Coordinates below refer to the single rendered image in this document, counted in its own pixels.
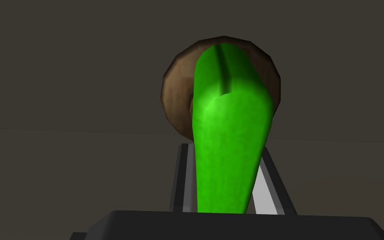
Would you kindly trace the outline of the green and brown door handle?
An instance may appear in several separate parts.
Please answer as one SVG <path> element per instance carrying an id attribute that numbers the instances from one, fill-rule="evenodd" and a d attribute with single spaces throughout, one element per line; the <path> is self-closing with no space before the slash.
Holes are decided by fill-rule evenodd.
<path id="1" fill-rule="evenodd" d="M 197 211 L 246 213 L 281 100 L 271 57 L 248 40 L 199 40 L 164 73 L 160 99 L 169 123 L 194 142 Z"/>

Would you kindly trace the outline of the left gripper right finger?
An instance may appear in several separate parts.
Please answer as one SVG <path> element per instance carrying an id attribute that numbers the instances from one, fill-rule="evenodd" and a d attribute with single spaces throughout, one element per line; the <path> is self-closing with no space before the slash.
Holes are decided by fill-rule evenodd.
<path id="1" fill-rule="evenodd" d="M 297 215 L 266 147 L 262 152 L 252 191 L 251 213 L 256 215 Z"/>

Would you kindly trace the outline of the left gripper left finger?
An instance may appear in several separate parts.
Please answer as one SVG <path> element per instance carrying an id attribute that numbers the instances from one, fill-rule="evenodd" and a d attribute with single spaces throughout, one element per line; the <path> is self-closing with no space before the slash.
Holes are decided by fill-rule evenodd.
<path id="1" fill-rule="evenodd" d="M 179 145 L 169 211 L 197 212 L 197 178 L 193 143 Z"/>

